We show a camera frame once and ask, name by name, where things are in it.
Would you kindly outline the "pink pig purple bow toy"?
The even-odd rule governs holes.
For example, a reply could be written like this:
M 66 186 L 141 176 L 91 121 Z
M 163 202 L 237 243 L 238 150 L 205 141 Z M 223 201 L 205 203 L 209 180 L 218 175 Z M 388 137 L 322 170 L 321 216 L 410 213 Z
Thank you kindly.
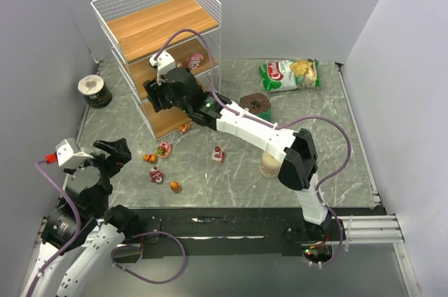
M 190 70 L 198 69 L 203 59 L 204 57 L 201 53 L 191 53 L 185 58 L 187 68 Z

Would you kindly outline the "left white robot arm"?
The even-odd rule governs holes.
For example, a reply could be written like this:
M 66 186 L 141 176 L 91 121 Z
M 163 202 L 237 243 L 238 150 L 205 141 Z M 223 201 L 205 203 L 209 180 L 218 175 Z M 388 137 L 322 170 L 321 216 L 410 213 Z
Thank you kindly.
M 115 247 L 139 230 L 139 217 L 131 209 L 109 207 L 111 178 L 131 159 L 125 138 L 97 140 L 88 147 L 69 138 L 36 162 L 36 169 L 56 163 L 72 180 L 55 187 L 59 201 L 46 218 L 23 296 L 79 296 Z

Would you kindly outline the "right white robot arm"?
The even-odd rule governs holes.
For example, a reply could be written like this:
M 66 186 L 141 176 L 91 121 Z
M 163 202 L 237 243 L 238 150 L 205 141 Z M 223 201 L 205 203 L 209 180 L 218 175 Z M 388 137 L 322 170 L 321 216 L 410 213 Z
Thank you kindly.
M 205 91 L 185 67 L 144 83 L 156 112 L 176 107 L 194 123 L 231 134 L 268 153 L 280 164 L 278 180 L 293 190 L 307 223 L 325 228 L 331 219 L 319 194 L 317 154 L 312 134 L 296 132 L 252 116 L 215 90 Z

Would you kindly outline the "orange bear red shirt toy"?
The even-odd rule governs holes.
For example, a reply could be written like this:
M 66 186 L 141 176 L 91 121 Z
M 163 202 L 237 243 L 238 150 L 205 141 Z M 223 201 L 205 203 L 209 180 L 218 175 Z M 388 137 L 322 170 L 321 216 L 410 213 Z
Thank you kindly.
M 186 123 L 183 124 L 181 126 L 178 127 L 178 130 L 181 134 L 185 134 L 186 132 L 188 132 L 191 129 L 191 125 L 190 123 Z

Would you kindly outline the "pink bear cake toy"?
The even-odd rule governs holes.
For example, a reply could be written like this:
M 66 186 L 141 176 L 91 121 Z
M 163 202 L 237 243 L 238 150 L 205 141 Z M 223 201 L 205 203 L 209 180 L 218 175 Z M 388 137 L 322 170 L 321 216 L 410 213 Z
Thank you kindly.
M 152 167 L 149 172 L 150 180 L 153 183 L 161 184 L 164 180 L 164 174 L 156 166 Z

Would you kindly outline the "pink bear strawberry donut toy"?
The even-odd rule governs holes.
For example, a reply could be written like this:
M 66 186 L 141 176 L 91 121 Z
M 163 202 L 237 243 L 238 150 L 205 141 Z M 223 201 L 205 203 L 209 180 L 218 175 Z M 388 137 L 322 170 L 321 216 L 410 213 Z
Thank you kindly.
M 156 149 L 159 158 L 168 158 L 172 153 L 172 145 L 168 141 L 161 141 Z

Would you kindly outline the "dark can white lid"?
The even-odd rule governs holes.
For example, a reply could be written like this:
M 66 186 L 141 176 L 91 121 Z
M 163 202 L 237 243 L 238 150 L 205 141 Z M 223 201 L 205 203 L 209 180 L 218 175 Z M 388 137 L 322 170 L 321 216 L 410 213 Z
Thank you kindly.
M 104 108 L 113 99 L 111 91 L 99 75 L 89 75 L 79 80 L 78 91 L 87 104 L 94 109 Z

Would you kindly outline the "small orange bear toy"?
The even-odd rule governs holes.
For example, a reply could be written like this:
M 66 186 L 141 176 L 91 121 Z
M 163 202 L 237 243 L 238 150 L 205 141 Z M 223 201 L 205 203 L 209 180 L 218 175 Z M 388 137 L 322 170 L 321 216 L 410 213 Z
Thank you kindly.
M 181 187 L 180 183 L 177 181 L 172 181 L 170 183 L 170 188 L 174 193 L 179 193 L 182 191 L 182 187 Z

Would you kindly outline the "strawberry cake slice toy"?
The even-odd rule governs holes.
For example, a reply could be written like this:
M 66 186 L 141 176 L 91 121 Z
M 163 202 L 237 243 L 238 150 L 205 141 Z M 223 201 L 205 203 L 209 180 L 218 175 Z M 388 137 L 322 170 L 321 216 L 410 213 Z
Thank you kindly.
M 224 150 L 221 147 L 216 146 L 213 149 L 211 159 L 214 162 L 216 162 L 216 163 L 223 163 L 223 161 L 225 159 L 225 152 L 224 152 Z

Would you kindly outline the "green wrapped brown roll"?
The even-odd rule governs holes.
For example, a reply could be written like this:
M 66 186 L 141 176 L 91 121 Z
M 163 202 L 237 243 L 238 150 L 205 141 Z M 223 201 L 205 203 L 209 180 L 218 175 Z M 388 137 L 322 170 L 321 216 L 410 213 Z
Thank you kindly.
M 271 120 L 271 102 L 261 92 L 243 96 L 239 101 L 239 105 L 263 120 Z

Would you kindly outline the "green chips bag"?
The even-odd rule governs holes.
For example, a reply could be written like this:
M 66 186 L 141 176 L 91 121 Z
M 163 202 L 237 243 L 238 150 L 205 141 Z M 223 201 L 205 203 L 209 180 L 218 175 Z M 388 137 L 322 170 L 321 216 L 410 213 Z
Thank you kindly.
M 319 87 L 318 67 L 315 59 L 279 60 L 260 65 L 258 73 L 267 92 L 283 92 Z

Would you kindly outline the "cream plastic cup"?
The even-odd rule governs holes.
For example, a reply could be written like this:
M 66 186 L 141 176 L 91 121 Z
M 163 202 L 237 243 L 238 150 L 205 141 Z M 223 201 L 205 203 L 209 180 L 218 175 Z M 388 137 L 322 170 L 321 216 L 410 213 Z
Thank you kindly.
M 268 152 L 264 151 L 259 165 L 260 173 L 264 177 L 271 179 L 278 177 L 280 169 L 281 163 L 272 157 Z

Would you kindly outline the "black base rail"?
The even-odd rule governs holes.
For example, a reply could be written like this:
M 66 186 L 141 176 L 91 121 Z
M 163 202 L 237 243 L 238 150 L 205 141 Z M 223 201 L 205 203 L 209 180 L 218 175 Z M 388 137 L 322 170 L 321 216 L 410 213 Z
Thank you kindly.
M 275 254 L 301 256 L 300 247 L 323 241 L 345 241 L 342 218 L 365 217 L 365 208 L 336 209 L 339 216 L 322 226 L 305 221 L 302 208 L 136 208 L 122 205 L 103 214 L 80 211 L 85 240 L 99 219 L 116 226 L 126 244 L 140 243 L 143 258 Z

